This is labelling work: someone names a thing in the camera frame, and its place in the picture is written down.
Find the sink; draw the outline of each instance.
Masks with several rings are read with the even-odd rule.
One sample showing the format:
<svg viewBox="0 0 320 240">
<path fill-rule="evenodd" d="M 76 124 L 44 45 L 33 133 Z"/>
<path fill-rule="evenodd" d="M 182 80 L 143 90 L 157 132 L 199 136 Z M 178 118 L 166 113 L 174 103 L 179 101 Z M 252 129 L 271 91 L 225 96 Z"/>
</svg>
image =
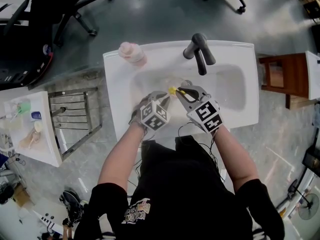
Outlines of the sink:
<svg viewBox="0 0 320 240">
<path fill-rule="evenodd" d="M 128 128 L 133 107 L 153 91 L 168 91 L 170 83 L 189 80 L 201 86 L 218 102 L 224 124 L 236 128 L 256 124 L 259 119 L 258 72 L 254 45 L 249 43 L 208 40 L 216 64 L 206 65 L 207 74 L 199 75 L 196 59 L 185 59 L 183 50 L 190 41 L 141 45 L 147 64 L 137 68 L 118 56 L 118 51 L 105 53 L 104 68 L 116 137 Z M 149 132 L 144 139 L 177 137 L 178 129 L 189 122 L 186 110 L 176 97 L 171 97 L 168 125 Z M 179 135 L 203 131 L 193 124 L 183 127 Z"/>
</svg>

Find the hand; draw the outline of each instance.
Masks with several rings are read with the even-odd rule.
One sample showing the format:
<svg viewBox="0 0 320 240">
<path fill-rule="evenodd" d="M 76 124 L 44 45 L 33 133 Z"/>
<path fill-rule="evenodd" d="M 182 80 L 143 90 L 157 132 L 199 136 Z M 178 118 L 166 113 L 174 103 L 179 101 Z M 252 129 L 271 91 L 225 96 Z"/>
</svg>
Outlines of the hand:
<svg viewBox="0 0 320 240">
<path fill-rule="evenodd" d="M 131 120 L 129 122 L 129 125 L 131 125 L 133 122 L 135 122 L 140 127 L 142 127 L 144 129 L 144 131 L 146 131 L 147 130 L 146 126 L 144 126 L 141 123 L 141 110 L 140 110 L 141 107 L 148 105 L 152 100 L 156 101 L 158 99 L 163 98 L 166 95 L 167 95 L 166 92 L 157 90 L 157 91 L 153 91 L 153 92 L 149 93 L 146 97 L 144 97 L 140 101 L 140 103 L 133 108 L 133 112 L 131 115 Z"/>
</svg>

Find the concrete floor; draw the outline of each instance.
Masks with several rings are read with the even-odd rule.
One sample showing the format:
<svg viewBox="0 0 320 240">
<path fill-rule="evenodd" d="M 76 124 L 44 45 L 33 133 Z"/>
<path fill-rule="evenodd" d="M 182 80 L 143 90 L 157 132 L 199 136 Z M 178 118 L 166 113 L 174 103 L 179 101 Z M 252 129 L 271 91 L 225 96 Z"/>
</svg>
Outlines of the concrete floor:
<svg viewBox="0 0 320 240">
<path fill-rule="evenodd" d="M 106 0 L 80 10 L 83 19 L 99 31 L 92 38 L 71 19 L 64 32 L 64 46 L 55 47 L 54 61 L 37 85 L 57 83 L 55 90 L 98 86 L 99 103 L 92 114 L 103 119 L 102 129 L 79 148 L 59 168 L 25 157 L 26 165 L 13 163 L 25 178 L 31 198 L 46 197 L 58 201 L 65 187 L 74 188 L 89 199 L 96 185 L 102 163 L 116 143 L 108 91 L 103 71 L 61 81 L 82 70 L 103 68 L 102 54 L 115 50 L 123 41 L 148 44 L 189 40 L 194 33 L 204 33 L 211 40 L 253 43 L 259 54 L 316 52 L 310 25 L 297 0 L 245 0 L 247 11 L 235 13 L 238 0 Z M 285 95 L 259 91 L 259 123 L 231 132 L 250 152 L 261 180 L 268 186 L 274 204 L 286 194 L 289 184 L 302 172 L 304 152 L 313 141 L 313 106 L 290 111 Z M 65 145 L 75 143 L 79 134 L 65 133 Z M 208 144 L 208 135 L 196 136 Z M 172 140 L 163 139 L 170 147 Z M 134 172 L 130 180 L 136 183 Z M 134 186 L 129 184 L 128 193 Z"/>
</svg>

